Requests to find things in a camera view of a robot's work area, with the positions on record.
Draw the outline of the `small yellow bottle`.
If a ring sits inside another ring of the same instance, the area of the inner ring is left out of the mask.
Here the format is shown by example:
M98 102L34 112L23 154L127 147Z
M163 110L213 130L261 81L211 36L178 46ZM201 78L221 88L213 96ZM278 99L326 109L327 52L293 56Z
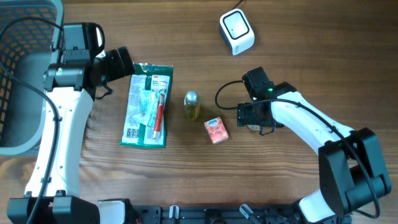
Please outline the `small yellow bottle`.
M195 91L188 91L184 98L185 114L189 120L196 120L200 113L198 95Z

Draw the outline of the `red white tube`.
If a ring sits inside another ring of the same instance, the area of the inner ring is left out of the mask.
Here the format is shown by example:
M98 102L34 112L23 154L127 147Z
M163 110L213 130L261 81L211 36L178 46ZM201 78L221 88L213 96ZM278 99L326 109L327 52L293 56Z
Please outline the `red white tube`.
M154 124L154 131L152 134L152 139L160 138L160 131L162 128L162 121L163 121L163 113L164 113L164 105L165 105L165 95L160 94L159 101L157 105L157 113L155 117L155 124Z

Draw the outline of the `green lid jar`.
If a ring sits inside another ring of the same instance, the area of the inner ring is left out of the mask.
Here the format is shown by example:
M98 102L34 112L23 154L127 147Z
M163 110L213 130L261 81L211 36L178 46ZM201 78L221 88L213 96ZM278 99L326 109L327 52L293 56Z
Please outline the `green lid jar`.
M261 125L247 124L246 126L253 131L260 131L262 129Z

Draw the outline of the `green package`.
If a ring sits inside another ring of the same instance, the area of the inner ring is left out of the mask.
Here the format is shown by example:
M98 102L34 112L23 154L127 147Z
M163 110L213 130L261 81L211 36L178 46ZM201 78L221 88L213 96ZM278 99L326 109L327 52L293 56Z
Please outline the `green package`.
M166 142L165 113L160 138L152 139L160 94L165 95L164 110L169 102L174 67L135 63L131 75L126 117L120 145L143 148L164 148Z

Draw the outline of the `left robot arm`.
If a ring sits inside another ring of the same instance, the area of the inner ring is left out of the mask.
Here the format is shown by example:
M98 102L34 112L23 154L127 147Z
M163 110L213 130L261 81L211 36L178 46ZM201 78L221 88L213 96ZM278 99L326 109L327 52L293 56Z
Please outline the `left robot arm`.
M102 27L92 22L55 26L62 45L44 73L45 120L35 170L21 198L11 198L13 223L127 223L127 199L91 203L80 197L79 163L96 89L135 72L125 47L105 51Z

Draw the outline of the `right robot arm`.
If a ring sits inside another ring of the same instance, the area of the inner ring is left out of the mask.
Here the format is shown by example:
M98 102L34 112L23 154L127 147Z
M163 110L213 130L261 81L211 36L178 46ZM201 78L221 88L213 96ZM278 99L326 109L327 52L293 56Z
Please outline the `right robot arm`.
M392 184L376 134L340 124L287 82L274 84L262 67L243 75L251 102L238 105L238 126L286 126L318 156L320 186L299 200L303 221L342 217L388 195Z

